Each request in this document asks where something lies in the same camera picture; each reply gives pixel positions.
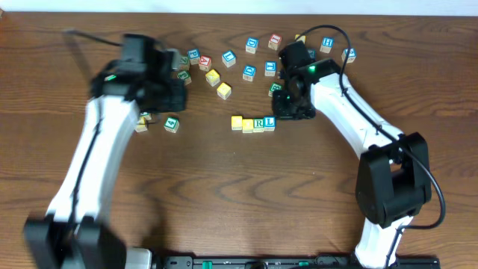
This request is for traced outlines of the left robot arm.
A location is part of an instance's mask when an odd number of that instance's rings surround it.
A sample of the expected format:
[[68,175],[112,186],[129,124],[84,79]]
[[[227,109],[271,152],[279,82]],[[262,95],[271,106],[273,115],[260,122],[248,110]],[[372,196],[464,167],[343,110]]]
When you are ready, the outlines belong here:
[[175,60],[114,60],[90,82],[81,137],[44,218],[28,218],[24,237],[38,268],[155,268],[153,252],[128,248],[108,226],[117,174],[144,112],[183,111]]

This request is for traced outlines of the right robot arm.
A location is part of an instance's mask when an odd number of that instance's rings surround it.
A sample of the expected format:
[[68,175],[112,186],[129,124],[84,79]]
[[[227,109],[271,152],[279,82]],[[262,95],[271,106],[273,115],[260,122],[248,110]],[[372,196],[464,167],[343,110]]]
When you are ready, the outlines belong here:
[[426,169],[428,146],[418,133],[403,134],[357,94],[332,60],[316,61],[301,41],[279,52],[285,86],[273,93],[278,120],[325,115],[359,159],[356,201],[365,216],[350,266],[357,268],[433,268],[435,260],[400,259],[403,230],[430,201]]

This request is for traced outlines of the yellow C block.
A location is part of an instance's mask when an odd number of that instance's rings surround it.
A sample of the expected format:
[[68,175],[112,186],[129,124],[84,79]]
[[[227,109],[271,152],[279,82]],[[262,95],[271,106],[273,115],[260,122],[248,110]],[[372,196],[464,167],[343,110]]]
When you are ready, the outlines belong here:
[[233,131],[239,131],[243,128],[243,117],[234,115],[231,117],[231,127]]

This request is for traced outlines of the yellow O block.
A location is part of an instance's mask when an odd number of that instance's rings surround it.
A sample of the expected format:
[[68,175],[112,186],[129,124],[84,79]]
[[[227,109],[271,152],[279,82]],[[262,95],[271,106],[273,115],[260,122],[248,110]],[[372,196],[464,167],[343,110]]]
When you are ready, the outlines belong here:
[[242,132],[253,133],[254,119],[242,119]]

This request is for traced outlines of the green R block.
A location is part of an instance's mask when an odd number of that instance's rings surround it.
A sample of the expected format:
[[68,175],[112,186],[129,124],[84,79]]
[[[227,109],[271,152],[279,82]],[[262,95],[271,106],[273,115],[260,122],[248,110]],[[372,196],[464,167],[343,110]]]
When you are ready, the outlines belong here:
[[254,132],[264,132],[264,119],[255,118],[253,120],[253,131]]

